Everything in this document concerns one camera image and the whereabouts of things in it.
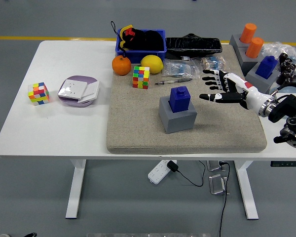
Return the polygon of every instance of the table leg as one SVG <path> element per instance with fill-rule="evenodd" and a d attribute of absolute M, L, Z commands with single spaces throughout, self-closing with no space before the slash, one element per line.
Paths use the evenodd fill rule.
<path fill-rule="evenodd" d="M 245 206 L 247 219 L 258 219 L 258 212 L 253 198 L 249 177 L 247 173 L 247 168 L 252 163 L 252 161 L 234 161 L 237 176 L 239 180 L 241 195 L 243 204 Z"/>
<path fill-rule="evenodd" d="M 86 159 L 71 159 L 71 162 L 73 163 L 75 168 L 73 183 L 71 185 L 70 196 L 68 201 L 66 218 L 76 219 L 78 214 Z"/>

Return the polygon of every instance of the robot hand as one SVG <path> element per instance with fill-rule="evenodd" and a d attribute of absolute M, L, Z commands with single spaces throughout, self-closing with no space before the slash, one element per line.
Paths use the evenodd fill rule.
<path fill-rule="evenodd" d="M 201 99 L 217 103 L 240 103 L 245 109 L 254 110 L 260 116 L 263 116 L 265 105 L 275 100 L 270 95 L 260 93 L 251 83 L 234 73 L 218 70 L 203 70 L 203 73 L 214 75 L 203 78 L 206 85 L 211 85 L 211 90 L 221 89 L 225 93 L 200 94 Z"/>

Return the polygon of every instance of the plastic bag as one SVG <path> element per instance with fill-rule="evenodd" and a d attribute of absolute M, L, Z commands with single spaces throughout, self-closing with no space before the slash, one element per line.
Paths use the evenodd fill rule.
<path fill-rule="evenodd" d="M 221 56 L 207 56 L 207 57 L 197 57 L 192 59 L 196 66 L 200 70 L 222 70 L 224 72 L 229 72 L 230 67 L 227 65 L 226 61 Z"/>
<path fill-rule="evenodd" d="M 165 59 L 163 61 L 163 77 L 176 77 L 176 78 L 192 78 L 197 79 L 200 77 L 198 67 L 192 60 L 171 60 Z"/>
<path fill-rule="evenodd" d="M 281 53 L 286 53 L 288 57 L 292 60 L 292 63 L 296 65 L 296 48 L 288 44 L 282 44 L 280 42 L 266 43 L 263 45 L 261 50 L 261 54 L 263 57 L 274 56 L 276 59 L 279 58 Z M 276 69 L 280 71 L 279 63 L 277 64 Z"/>

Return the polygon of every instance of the blue basket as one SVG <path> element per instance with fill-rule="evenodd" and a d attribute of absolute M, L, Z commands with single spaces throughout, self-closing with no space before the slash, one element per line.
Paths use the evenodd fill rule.
<path fill-rule="evenodd" d="M 161 58 L 161 60 L 163 61 L 167 51 L 165 30 L 141 30 L 141 31 L 144 31 L 144 32 L 157 31 L 162 36 L 164 51 L 127 50 L 126 57 L 128 57 L 131 63 L 133 64 L 140 64 L 140 61 L 147 55 L 156 55 L 159 58 Z M 123 55 L 123 51 L 118 48 L 119 43 L 120 43 L 120 39 L 119 37 L 117 37 L 116 47 L 115 47 L 115 52 L 117 56 Z"/>

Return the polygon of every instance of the white table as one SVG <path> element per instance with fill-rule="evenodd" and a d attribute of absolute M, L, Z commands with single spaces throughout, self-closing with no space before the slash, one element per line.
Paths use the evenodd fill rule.
<path fill-rule="evenodd" d="M 248 219 L 258 219 L 246 169 L 254 160 L 296 160 L 296 149 L 274 144 L 284 120 L 273 124 L 261 118 L 267 147 L 260 153 L 116 155 L 106 149 L 110 106 L 114 41 L 44 41 L 32 60 L 0 132 L 2 158 L 66 158 L 75 166 L 66 218 L 76 218 L 87 159 L 178 159 L 233 160 L 237 170 Z M 57 96 L 62 82 L 74 75 L 100 81 L 97 100 L 88 107 L 64 105 Z M 50 92 L 49 104 L 34 106 L 29 84 L 44 82 Z"/>

